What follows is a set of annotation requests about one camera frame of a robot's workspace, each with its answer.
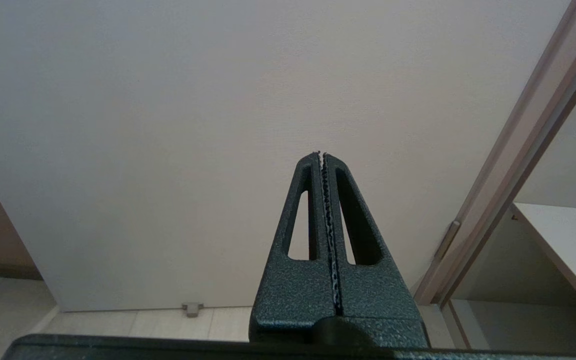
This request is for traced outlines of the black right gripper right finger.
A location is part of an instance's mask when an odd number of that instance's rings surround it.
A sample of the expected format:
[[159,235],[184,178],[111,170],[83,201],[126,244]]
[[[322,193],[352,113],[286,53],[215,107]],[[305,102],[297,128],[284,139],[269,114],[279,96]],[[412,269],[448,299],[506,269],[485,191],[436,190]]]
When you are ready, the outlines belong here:
[[333,316],[313,326],[330,346],[429,347],[420,312],[348,166],[322,157]]

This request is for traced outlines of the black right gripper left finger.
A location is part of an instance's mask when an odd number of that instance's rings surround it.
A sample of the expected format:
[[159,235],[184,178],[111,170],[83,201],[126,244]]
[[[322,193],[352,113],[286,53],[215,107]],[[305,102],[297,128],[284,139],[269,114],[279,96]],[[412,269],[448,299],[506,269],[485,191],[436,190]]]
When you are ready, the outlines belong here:
[[[290,257],[302,194],[307,195],[308,258]],[[252,343],[308,343],[313,328],[341,309],[335,232],[317,152],[302,157],[279,217],[249,319]]]

